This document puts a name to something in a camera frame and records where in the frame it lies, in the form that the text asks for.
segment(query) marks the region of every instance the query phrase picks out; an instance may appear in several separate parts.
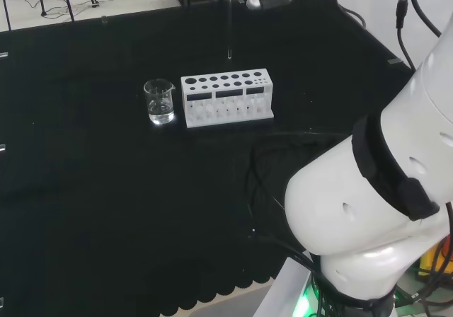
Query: white floor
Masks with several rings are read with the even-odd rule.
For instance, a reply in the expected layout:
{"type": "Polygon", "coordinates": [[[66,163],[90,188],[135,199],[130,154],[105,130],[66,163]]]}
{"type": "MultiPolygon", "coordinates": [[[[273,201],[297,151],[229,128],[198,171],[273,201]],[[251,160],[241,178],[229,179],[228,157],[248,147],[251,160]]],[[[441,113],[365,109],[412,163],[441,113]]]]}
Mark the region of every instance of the white floor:
{"type": "MultiPolygon", "coordinates": [[[[69,13],[67,13],[66,3],[60,0],[44,0],[45,9],[53,7],[61,7],[52,9],[48,12],[49,18],[54,18],[59,15],[65,14],[56,19],[43,18],[41,16],[41,5],[39,0],[28,0],[32,6],[24,0],[8,0],[6,5],[8,7],[9,18],[11,22],[11,29],[29,28],[39,25],[49,25],[52,23],[69,22],[71,20],[69,13]]],[[[83,20],[87,18],[100,18],[101,16],[114,16],[126,13],[136,13],[140,11],[150,11],[160,8],[178,7],[180,3],[178,0],[98,0],[100,6],[97,8],[91,7],[91,2],[85,3],[90,0],[70,0],[72,10],[75,15],[75,20],[83,20]]],[[[4,12],[3,2],[0,0],[0,31],[8,30],[6,16],[4,12]]]]}

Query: test tube rack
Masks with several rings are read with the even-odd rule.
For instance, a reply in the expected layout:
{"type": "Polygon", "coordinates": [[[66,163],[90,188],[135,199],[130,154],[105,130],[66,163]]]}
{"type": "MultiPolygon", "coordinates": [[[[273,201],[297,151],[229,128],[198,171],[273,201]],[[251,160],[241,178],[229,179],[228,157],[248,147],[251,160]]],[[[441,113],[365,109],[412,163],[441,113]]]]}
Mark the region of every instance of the test tube rack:
{"type": "Polygon", "coordinates": [[[181,84],[188,128],[274,117],[266,69],[184,76],[181,84]]]}

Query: black tablecloth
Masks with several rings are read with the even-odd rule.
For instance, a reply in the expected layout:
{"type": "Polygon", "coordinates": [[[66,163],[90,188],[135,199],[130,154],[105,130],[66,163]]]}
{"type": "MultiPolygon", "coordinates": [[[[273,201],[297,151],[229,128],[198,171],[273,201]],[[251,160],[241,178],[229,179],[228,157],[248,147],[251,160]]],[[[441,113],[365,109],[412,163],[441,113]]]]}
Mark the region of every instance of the black tablecloth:
{"type": "MultiPolygon", "coordinates": [[[[411,76],[331,0],[235,4],[231,62],[226,16],[219,2],[0,34],[5,316],[170,316],[265,282],[286,255],[249,241],[254,141],[319,133],[273,166],[283,201],[293,172],[411,76]],[[255,68],[273,80],[274,120],[185,128],[181,76],[255,68]],[[178,87],[164,127],[149,124],[142,94],[156,77],[178,87]]],[[[281,229],[279,209],[256,209],[263,230],[281,229]]]]}

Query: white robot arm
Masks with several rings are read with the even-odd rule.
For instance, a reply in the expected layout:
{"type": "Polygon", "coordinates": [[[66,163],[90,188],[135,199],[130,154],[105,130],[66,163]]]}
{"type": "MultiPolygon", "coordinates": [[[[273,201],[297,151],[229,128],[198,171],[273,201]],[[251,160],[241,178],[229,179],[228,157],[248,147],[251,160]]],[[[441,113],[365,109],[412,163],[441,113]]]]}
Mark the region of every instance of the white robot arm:
{"type": "Polygon", "coordinates": [[[321,271],[360,300],[391,292],[449,234],[453,200],[453,20],[398,96],[301,169],[285,209],[321,271]]]}

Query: glass beaker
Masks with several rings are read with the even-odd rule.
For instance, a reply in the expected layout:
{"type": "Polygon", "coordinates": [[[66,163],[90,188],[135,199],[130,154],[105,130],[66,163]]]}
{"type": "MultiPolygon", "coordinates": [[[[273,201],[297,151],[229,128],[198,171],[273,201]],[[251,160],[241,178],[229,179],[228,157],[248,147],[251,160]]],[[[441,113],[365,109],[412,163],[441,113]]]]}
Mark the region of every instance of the glass beaker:
{"type": "Polygon", "coordinates": [[[171,91],[175,89],[175,86],[170,81],[154,79],[146,82],[143,89],[149,119],[156,125],[170,122],[175,117],[171,97],[171,91]]]}

